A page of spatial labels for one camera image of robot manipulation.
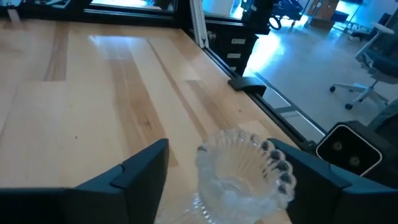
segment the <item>wood grain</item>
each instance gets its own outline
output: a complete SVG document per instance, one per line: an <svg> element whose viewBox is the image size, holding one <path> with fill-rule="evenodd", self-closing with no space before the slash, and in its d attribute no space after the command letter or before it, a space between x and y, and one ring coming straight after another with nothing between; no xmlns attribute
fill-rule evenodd
<svg viewBox="0 0 398 224"><path fill-rule="evenodd" d="M181 30L24 24L0 30L0 187L74 187L169 138L162 210L196 189L207 136L240 127L292 144Z"/></svg>

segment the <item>clear glass vase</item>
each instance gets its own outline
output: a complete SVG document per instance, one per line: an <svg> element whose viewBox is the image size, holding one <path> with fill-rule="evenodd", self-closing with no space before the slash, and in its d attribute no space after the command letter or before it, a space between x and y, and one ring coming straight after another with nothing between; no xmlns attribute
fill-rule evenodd
<svg viewBox="0 0 398 224"><path fill-rule="evenodd" d="M256 223L294 198L296 180L285 155L242 129L211 136L197 149L196 165L198 191L169 205L156 223Z"/></svg>

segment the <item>white wall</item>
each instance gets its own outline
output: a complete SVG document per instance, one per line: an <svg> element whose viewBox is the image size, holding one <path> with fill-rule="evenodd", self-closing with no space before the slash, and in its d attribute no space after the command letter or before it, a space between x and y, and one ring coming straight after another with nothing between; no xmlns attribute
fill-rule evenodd
<svg viewBox="0 0 398 224"><path fill-rule="evenodd" d="M352 21L370 27L371 22L377 22L385 12L393 14L397 8L397 0L364 0Z"/></svg>

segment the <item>chair base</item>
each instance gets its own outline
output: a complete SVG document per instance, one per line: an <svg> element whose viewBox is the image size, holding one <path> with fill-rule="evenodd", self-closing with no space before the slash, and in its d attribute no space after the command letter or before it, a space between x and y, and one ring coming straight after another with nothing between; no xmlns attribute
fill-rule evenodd
<svg viewBox="0 0 398 224"><path fill-rule="evenodd" d="M354 85L335 83L333 84L333 86L330 87L330 91L334 92L336 90L336 87L338 87L338 88L347 89L350 92L360 93L360 95L354 101L352 101L351 103L347 103L345 105L345 108L347 110L352 109L356 103L360 103L366 98L370 98L379 106L386 106L388 104L388 100L382 95L375 92L373 89L373 87L377 82L378 81L375 81L371 86L364 86L359 83L355 83Z"/></svg>

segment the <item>office chair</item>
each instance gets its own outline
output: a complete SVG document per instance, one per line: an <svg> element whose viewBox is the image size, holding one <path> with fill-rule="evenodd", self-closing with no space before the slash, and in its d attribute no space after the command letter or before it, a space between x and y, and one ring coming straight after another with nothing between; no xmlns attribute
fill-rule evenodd
<svg viewBox="0 0 398 224"><path fill-rule="evenodd" d="M398 149L398 100L384 108L369 124L368 128Z"/></svg>
<svg viewBox="0 0 398 224"><path fill-rule="evenodd" d="M371 86L364 86L359 83L354 85L334 83L330 91L334 92L336 87L347 89L360 95L351 103L345 104L350 110L356 103L366 98L372 99L378 105L388 105L388 100L374 91L378 82L388 84L398 83L398 10L390 18L386 26L372 23L378 32L355 56L361 63L361 68L368 71L375 79Z"/></svg>

